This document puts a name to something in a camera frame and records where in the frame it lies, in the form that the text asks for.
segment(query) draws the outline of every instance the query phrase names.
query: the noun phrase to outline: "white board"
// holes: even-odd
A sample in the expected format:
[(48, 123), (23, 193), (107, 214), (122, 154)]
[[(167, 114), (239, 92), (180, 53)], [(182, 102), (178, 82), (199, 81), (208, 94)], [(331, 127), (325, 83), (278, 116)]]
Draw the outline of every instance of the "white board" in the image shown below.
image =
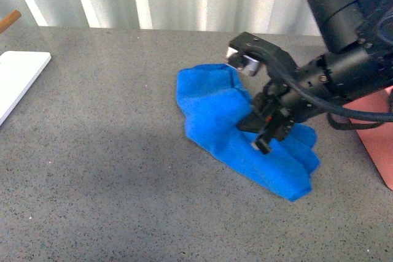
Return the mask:
[(5, 52), (0, 56), (0, 125), (50, 59), (48, 52)]

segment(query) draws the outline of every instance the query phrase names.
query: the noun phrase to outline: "blue towel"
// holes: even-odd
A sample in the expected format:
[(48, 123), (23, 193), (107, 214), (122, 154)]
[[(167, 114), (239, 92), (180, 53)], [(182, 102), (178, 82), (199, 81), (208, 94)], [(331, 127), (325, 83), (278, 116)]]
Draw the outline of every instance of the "blue towel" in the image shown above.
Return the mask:
[(256, 134), (236, 128), (251, 111), (251, 97), (234, 69), (205, 64), (180, 71), (176, 100), (185, 115), (186, 136), (215, 158), (289, 201), (311, 191), (310, 177), (319, 165), (311, 150), (315, 131), (295, 124), (283, 141), (271, 141), (269, 154), (254, 150)]

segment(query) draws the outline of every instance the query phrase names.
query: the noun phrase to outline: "speckled table surface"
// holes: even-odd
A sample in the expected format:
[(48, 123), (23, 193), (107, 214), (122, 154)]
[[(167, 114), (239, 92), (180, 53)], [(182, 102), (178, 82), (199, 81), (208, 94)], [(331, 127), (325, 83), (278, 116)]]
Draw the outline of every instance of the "speckled table surface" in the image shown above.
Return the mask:
[[(0, 127), (1, 261), (393, 261), (393, 192), (355, 132), (308, 122), (314, 190), (280, 199), (183, 131), (176, 73), (235, 34), (23, 28), (52, 60)], [(318, 37), (262, 36), (305, 63)], [(267, 80), (244, 80), (252, 94)]]

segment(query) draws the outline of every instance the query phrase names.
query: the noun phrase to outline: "black cable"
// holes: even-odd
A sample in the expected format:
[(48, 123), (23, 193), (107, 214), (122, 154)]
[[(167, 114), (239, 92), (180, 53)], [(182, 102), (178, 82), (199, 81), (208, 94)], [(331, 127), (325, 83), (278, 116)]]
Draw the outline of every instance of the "black cable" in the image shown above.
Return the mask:
[(244, 53), (254, 53), (260, 55), (266, 62), (272, 63), (276, 67), (269, 67), (269, 70), (275, 72), (282, 80), (291, 87), (294, 92), (299, 94), (301, 97), (305, 98), (310, 103), (319, 107), (320, 109), (330, 112), (342, 117), (353, 118), (362, 121), (369, 122), (393, 122), (393, 114), (390, 113), (374, 113), (374, 112), (361, 112), (359, 110), (351, 110), (346, 109), (344, 107), (338, 106), (336, 104), (332, 104), (324, 99), (321, 99), (311, 92), (307, 91), (304, 87), (302, 87), (290, 74), (287, 73), (286, 70), (281, 69), (281, 63), (271, 55), (267, 50), (258, 46), (248, 46), (247, 49), (243, 50)]
[[(389, 104), (389, 113), (393, 112), (393, 91), (391, 91), (389, 95), (389, 99), (387, 100), (387, 103)], [(349, 130), (367, 130), (367, 129), (373, 129), (380, 127), (384, 123), (369, 123), (369, 124), (362, 124), (362, 123), (340, 123), (334, 120), (332, 113), (327, 113), (326, 114), (327, 121), (329, 125), (336, 129), (336, 130), (342, 130), (342, 131), (349, 131)]]

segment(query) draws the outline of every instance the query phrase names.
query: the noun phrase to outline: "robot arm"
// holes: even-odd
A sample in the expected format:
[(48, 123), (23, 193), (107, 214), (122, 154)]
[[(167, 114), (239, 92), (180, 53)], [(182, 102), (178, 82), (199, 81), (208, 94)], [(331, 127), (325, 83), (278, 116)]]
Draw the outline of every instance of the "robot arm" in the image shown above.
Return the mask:
[(340, 106), (393, 85), (393, 0), (308, 0), (328, 52), (297, 66), (278, 46), (242, 33), (229, 43), (228, 64), (256, 75), (267, 67), (271, 80), (238, 123), (257, 133), (254, 147), (283, 140), (294, 123), (324, 112), (366, 121), (393, 121), (392, 114), (365, 113)]

